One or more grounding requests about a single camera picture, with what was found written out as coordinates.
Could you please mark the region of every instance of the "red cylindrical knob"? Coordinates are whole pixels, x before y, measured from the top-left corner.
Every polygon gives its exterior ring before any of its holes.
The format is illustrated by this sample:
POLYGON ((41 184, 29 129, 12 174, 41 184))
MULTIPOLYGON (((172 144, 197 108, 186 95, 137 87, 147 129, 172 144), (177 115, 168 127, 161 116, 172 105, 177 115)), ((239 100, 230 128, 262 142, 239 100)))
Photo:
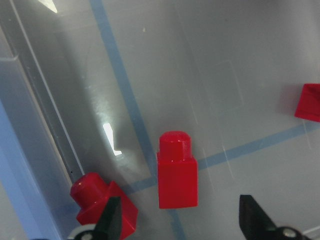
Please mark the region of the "red cylindrical knob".
POLYGON ((71 188, 70 195, 76 203, 86 209, 104 198, 108 185, 95 172, 88 173, 76 181, 71 188))
POLYGON ((158 156, 171 162, 192 158, 191 137, 183 131, 165 132, 159 139, 158 156))

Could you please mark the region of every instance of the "red toy block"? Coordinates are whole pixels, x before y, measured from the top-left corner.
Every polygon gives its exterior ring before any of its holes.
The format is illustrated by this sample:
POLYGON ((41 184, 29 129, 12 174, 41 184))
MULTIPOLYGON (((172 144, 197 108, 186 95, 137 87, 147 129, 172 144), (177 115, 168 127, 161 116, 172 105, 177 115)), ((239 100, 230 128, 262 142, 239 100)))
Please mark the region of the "red toy block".
POLYGON ((82 225, 96 224, 109 198, 120 197, 122 210, 120 239, 125 239, 136 231, 138 209, 114 181, 106 184, 97 173, 91 172, 72 185, 70 195, 81 207, 76 219, 82 225))
POLYGON ((191 138, 183 131, 168 131, 159 139, 158 194, 161 209, 198 205, 198 162, 191 138))
POLYGON ((320 84, 306 83, 303 85, 295 117, 320 122, 320 84))

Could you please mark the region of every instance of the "red block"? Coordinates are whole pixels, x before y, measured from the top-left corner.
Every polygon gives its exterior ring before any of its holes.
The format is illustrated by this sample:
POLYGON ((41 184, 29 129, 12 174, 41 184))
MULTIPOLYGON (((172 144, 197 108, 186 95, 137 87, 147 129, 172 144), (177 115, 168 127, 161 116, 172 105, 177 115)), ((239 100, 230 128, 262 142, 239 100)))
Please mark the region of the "red block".
POLYGON ((70 195, 81 207, 76 219, 82 225, 96 224, 109 198, 120 197, 122 210, 120 239, 125 239, 136 231, 138 209, 114 181, 106 184, 97 173, 91 172, 72 185, 70 195))
POLYGON ((303 85, 294 116, 320 122, 320 84, 307 83, 303 85))
POLYGON ((183 131, 168 131, 159 139, 158 193, 161 209, 198 205, 198 162, 191 138, 183 131))

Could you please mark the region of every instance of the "metal bolt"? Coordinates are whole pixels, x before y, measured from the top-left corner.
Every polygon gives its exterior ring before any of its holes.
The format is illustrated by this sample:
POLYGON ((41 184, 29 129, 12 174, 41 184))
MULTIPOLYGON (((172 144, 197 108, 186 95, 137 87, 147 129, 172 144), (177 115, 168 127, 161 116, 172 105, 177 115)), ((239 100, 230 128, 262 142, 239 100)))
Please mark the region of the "metal bolt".
POLYGON ((293 231, 290 228, 285 228, 283 229, 283 235, 286 236, 287 238, 295 238, 297 236, 296 232, 293 231))
POLYGON ((91 233, 86 233, 81 237, 81 240, 92 240, 92 239, 93 239, 93 236, 91 233))

